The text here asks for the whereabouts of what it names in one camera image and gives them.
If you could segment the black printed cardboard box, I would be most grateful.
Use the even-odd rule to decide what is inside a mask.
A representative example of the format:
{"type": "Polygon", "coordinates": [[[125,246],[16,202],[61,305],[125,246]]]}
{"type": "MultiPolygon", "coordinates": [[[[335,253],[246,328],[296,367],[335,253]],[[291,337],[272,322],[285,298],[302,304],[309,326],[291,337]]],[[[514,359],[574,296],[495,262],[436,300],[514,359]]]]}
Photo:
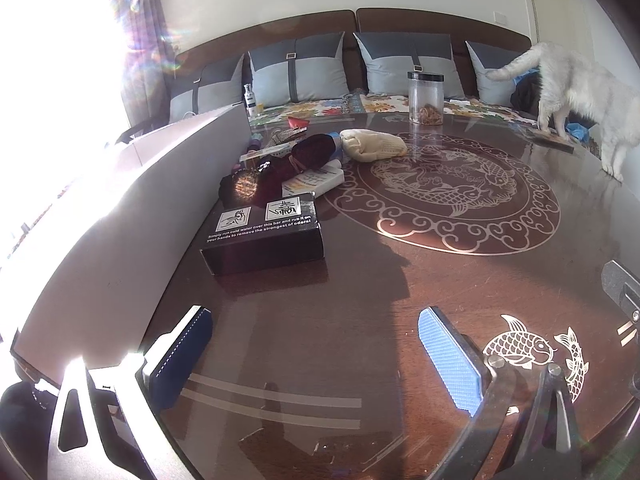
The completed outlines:
{"type": "Polygon", "coordinates": [[[221,211],[215,216],[201,255],[209,272],[216,276],[323,259],[314,194],[221,211]]]}

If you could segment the black lace cloth bundle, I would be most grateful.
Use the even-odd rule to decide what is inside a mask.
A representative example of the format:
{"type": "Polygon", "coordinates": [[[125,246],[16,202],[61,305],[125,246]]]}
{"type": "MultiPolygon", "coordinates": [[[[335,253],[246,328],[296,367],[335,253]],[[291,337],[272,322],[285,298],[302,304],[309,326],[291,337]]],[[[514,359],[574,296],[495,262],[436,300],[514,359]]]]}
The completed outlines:
{"type": "Polygon", "coordinates": [[[254,204],[259,197],[259,178],[255,171],[239,170],[221,179],[218,197],[226,209],[254,204]]]}

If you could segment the cream knitted cloth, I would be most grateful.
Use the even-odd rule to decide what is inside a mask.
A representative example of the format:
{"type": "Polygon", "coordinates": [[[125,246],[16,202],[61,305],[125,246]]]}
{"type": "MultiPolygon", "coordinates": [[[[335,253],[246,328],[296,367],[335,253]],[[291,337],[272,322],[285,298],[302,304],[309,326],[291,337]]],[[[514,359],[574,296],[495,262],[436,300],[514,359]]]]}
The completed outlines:
{"type": "Polygon", "coordinates": [[[400,136],[369,129],[346,129],[340,132],[343,151],[357,162],[405,156],[408,152],[400,136]]]}

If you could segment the dark glitter cloth roll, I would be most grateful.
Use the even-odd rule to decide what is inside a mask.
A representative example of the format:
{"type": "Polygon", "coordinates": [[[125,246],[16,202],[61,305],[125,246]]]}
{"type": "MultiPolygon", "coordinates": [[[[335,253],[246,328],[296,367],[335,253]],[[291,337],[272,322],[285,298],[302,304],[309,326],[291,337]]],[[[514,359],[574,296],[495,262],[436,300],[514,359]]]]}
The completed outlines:
{"type": "Polygon", "coordinates": [[[268,155],[257,166],[257,185],[253,204],[277,200],[282,196],[282,184],[307,170],[323,167],[336,151],[336,141],[330,134],[315,134],[297,142],[283,156],[268,155]]]}

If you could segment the red foil pouch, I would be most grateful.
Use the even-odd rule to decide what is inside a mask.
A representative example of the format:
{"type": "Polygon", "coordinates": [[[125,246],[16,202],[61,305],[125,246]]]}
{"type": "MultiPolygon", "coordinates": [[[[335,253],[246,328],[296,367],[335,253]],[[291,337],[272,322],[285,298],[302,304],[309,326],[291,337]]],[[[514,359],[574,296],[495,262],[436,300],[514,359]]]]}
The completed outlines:
{"type": "Polygon", "coordinates": [[[310,125],[310,121],[305,118],[288,116],[288,128],[293,130],[306,130],[310,125]]]}

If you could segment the purple toy wand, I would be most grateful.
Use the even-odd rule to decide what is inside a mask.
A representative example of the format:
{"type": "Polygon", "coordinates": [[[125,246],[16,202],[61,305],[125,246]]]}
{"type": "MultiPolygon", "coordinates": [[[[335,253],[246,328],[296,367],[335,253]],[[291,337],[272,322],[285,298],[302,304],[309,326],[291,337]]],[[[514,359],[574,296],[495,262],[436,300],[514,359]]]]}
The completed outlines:
{"type": "Polygon", "coordinates": [[[262,147],[262,135],[260,133],[253,133],[250,136],[250,142],[247,144],[246,154],[256,152],[262,147]]]}

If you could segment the blue white toothpaste box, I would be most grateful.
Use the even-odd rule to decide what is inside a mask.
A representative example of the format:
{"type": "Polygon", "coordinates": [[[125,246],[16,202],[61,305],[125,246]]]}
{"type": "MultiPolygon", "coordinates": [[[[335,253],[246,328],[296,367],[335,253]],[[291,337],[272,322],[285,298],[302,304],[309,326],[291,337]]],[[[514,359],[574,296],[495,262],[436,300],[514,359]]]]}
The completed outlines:
{"type": "Polygon", "coordinates": [[[246,154],[243,154],[240,159],[240,164],[249,164],[253,160],[261,159],[266,156],[283,156],[292,151],[293,146],[296,144],[296,141],[285,142],[282,144],[277,144],[273,146],[267,146],[266,148],[262,148],[261,150],[249,151],[246,154]]]}

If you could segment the white cardboard sorting box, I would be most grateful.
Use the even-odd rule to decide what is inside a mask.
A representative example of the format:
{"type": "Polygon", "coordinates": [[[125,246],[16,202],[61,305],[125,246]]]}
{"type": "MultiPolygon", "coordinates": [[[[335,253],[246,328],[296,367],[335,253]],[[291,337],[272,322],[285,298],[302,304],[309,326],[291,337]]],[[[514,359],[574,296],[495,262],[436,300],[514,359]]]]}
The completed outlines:
{"type": "Polygon", "coordinates": [[[139,136],[71,185],[1,272],[14,359],[56,385],[73,359],[112,366],[139,348],[248,142],[229,105],[139,136]]]}

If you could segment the white cat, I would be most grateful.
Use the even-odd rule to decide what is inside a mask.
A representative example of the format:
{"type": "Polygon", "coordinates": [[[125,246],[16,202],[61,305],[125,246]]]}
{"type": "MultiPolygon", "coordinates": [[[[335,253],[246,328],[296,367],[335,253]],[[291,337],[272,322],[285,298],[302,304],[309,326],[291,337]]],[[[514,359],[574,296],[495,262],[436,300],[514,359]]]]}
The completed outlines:
{"type": "Polygon", "coordinates": [[[639,145],[639,91],[600,64],[552,42],[538,42],[511,63],[488,70],[486,77],[508,80],[532,68],[540,73],[539,129],[548,131],[553,120],[566,139],[571,112],[592,120],[601,128],[602,170],[622,182],[626,155],[639,145]]]}

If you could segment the brown sofa with floral cover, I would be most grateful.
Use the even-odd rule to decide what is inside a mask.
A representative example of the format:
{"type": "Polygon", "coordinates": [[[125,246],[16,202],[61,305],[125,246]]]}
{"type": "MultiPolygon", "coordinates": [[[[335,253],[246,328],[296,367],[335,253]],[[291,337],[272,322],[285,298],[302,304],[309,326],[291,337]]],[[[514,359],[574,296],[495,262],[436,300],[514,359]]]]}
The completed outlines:
{"type": "Polygon", "coordinates": [[[177,74],[195,75],[202,67],[220,62],[234,54],[246,53],[280,40],[289,40],[344,32],[343,64],[349,89],[367,89],[363,57],[357,48],[356,32],[424,32],[445,34],[451,41],[451,53],[461,79],[464,95],[480,95],[480,77],[472,69],[472,56],[466,44],[471,41],[485,47],[521,54],[532,42],[529,38],[497,25],[462,16],[409,9],[362,8],[337,10],[280,18],[265,24],[230,32],[177,55],[177,74]]]}

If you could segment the clear plastic jar black lid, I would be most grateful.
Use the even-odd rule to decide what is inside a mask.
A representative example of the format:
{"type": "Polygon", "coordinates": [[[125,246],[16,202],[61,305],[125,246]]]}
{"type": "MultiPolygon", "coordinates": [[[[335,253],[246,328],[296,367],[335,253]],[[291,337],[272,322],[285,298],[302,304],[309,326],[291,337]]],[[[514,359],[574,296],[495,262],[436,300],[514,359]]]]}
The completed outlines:
{"type": "Polygon", "coordinates": [[[444,76],[409,72],[409,120],[417,125],[441,126],[444,122],[444,76]]]}

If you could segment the grey curtain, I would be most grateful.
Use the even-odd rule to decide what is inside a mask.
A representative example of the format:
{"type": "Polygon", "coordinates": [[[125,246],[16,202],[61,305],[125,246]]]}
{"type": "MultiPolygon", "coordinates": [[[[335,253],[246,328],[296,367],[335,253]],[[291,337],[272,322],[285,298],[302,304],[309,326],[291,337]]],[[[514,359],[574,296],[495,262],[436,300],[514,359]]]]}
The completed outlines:
{"type": "Polygon", "coordinates": [[[127,40],[124,104],[135,126],[168,102],[165,75],[174,55],[160,0],[122,0],[122,18],[127,40]]]}

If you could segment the grey cushion far left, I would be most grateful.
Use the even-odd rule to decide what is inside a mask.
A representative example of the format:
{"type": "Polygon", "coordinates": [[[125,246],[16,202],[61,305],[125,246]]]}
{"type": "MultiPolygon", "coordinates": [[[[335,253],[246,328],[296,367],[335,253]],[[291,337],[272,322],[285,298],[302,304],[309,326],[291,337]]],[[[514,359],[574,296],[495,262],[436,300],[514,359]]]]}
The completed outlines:
{"type": "Polygon", "coordinates": [[[169,83],[169,121],[180,120],[236,104],[243,99],[244,55],[209,63],[169,83]]]}

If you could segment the white pump bottle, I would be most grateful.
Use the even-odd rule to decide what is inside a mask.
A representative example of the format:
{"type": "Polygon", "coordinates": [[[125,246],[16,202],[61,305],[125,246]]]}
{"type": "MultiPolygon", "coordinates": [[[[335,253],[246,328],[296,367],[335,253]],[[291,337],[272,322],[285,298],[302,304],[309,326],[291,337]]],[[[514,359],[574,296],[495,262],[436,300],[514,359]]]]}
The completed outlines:
{"type": "Polygon", "coordinates": [[[244,84],[244,101],[248,116],[254,117],[257,113],[257,103],[251,84],[244,84]]]}

